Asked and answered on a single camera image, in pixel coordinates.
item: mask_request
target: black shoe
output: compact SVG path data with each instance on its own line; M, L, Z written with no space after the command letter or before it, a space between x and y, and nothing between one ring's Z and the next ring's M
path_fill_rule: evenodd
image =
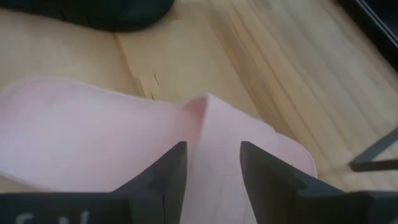
M106 31L134 31L157 22L174 0L0 0L0 7Z

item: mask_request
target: pink fabric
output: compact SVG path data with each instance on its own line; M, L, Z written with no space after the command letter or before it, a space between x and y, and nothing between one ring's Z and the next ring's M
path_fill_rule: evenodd
M0 175L37 189L112 191L178 141L188 142L182 223L255 223L241 175L241 141L317 176L299 143L213 95L180 106L32 78L0 96Z

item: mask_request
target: chair leg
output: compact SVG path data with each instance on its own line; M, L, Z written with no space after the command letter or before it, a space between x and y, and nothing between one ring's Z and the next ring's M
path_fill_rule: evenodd
M392 130L389 134L387 134L380 140L378 140L362 154L355 157L349 163L349 166L355 172L398 169L398 159L372 161L376 156L385 151L396 141L398 141L398 127Z

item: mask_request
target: wood grain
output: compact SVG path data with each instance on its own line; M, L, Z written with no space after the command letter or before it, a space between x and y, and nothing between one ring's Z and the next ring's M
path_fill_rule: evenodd
M331 0L177 0L131 34L0 10L0 30L0 88L54 75L174 102L210 92L303 144L328 183L398 189L396 172L347 166L398 126L398 76Z

